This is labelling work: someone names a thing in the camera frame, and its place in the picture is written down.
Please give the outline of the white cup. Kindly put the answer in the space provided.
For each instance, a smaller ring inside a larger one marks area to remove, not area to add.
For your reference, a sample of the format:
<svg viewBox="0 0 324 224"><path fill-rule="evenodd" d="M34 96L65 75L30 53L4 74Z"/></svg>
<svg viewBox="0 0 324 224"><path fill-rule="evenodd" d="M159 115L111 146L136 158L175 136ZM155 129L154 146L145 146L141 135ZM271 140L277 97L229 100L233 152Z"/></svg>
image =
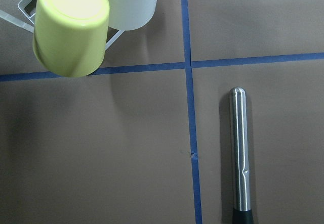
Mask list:
<svg viewBox="0 0 324 224"><path fill-rule="evenodd" d="M154 15L157 0L108 0L109 27L135 30L147 24Z"/></svg>

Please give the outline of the yellow-green cup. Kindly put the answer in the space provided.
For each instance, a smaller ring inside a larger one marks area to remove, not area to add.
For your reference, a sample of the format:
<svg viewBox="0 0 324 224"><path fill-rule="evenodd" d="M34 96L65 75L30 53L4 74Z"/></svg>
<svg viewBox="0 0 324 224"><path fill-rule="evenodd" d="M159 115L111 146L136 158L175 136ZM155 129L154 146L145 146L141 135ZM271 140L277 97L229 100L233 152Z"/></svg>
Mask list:
<svg viewBox="0 0 324 224"><path fill-rule="evenodd" d="M33 52L49 71L83 77L103 62L108 0L37 0Z"/></svg>

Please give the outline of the steel muddler black tip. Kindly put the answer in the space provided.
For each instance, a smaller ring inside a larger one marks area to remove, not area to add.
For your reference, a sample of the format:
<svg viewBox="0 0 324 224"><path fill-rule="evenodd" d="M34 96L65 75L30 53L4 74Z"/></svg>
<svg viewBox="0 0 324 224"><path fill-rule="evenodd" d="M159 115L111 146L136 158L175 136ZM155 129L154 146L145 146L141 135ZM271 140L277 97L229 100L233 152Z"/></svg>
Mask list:
<svg viewBox="0 0 324 224"><path fill-rule="evenodd" d="M241 87L234 87L230 91L230 121L233 174L232 223L253 223L246 92Z"/></svg>

